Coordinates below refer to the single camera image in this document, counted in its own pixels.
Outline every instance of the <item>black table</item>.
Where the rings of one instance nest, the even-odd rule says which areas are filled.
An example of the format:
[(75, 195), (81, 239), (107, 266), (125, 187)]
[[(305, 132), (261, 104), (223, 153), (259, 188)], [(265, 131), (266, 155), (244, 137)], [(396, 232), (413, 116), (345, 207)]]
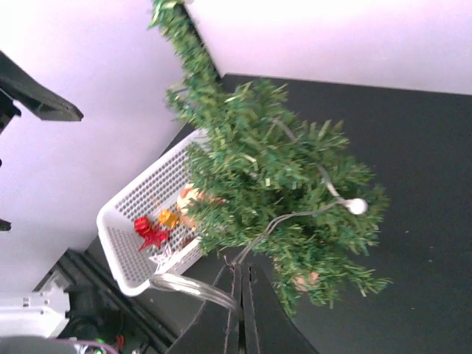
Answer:
[[(251, 79), (227, 75), (223, 84)], [(351, 152), (373, 167), (392, 203), (380, 246), (361, 262), (395, 283), (367, 298), (350, 289), (332, 310), (303, 298), (298, 328), (321, 354), (472, 353), (472, 97), (276, 81), (289, 82), (287, 105), (301, 119), (345, 121)], [(89, 250), (105, 262), (98, 241)], [(270, 272), (267, 259), (256, 261)], [(212, 255), (186, 275), (213, 282), (222, 264)], [(139, 300), (178, 332), (201, 304), (153, 290)]]

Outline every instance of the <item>gold ornament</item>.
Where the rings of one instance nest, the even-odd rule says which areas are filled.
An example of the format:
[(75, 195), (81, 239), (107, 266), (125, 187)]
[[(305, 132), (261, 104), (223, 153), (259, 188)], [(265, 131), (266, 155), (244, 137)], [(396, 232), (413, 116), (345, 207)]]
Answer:
[(161, 211), (158, 220), (161, 225), (174, 229), (178, 225), (179, 217), (177, 214), (171, 212), (170, 210), (164, 209)]
[[(308, 285), (309, 286), (315, 286), (316, 283), (318, 282), (319, 274), (312, 271), (308, 275)], [(292, 279), (292, 281), (295, 284), (295, 288), (301, 292), (306, 293), (308, 291), (307, 288), (307, 282), (305, 281), (304, 277), (295, 277)]]

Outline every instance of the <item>artificial christmas tree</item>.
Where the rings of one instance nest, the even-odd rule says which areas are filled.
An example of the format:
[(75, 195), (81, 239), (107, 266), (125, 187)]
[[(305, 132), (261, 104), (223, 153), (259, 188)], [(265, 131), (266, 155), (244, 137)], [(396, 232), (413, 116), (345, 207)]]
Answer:
[[(203, 191), (187, 216), (195, 220), (202, 250), (261, 239), (254, 250), (274, 261), (274, 286), (289, 313), (302, 293), (317, 305), (332, 305), (348, 282), (363, 295), (384, 288), (388, 280), (350, 259), (376, 244), (387, 199), (369, 185), (369, 168), (345, 153), (341, 123), (300, 122), (284, 106), (283, 87), (268, 80), (227, 93), (182, 1), (154, 5), (150, 26), (170, 39), (183, 62), (182, 88), (167, 92), (169, 105), (208, 137), (187, 149), (190, 181)], [(355, 201), (337, 205), (328, 179), (342, 198)], [(304, 216), (271, 223), (295, 212)], [(270, 235), (268, 225), (274, 226)]]

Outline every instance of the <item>white plastic basket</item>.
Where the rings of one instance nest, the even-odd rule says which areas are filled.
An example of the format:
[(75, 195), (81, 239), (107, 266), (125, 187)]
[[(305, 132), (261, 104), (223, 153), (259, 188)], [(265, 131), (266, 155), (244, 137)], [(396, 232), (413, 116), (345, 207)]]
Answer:
[[(138, 251), (143, 239), (135, 233), (133, 222), (142, 216), (155, 220), (161, 210), (174, 209), (178, 194), (187, 183), (185, 147), (204, 139), (202, 131), (191, 133), (116, 194), (98, 213), (100, 242), (111, 273), (124, 295), (141, 294), (149, 288), (149, 277), (153, 274), (180, 275), (201, 257), (197, 235), (185, 226), (177, 226), (160, 250)], [(196, 238), (182, 248), (187, 237)], [(172, 250), (172, 256), (159, 265), (157, 260), (166, 250)]]

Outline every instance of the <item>white light bulb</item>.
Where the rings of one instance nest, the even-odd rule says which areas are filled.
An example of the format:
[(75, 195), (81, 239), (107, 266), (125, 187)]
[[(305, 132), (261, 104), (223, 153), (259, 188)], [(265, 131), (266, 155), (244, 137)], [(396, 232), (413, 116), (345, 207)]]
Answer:
[(369, 207), (367, 202), (361, 198), (348, 199), (344, 206), (354, 215), (364, 214)]

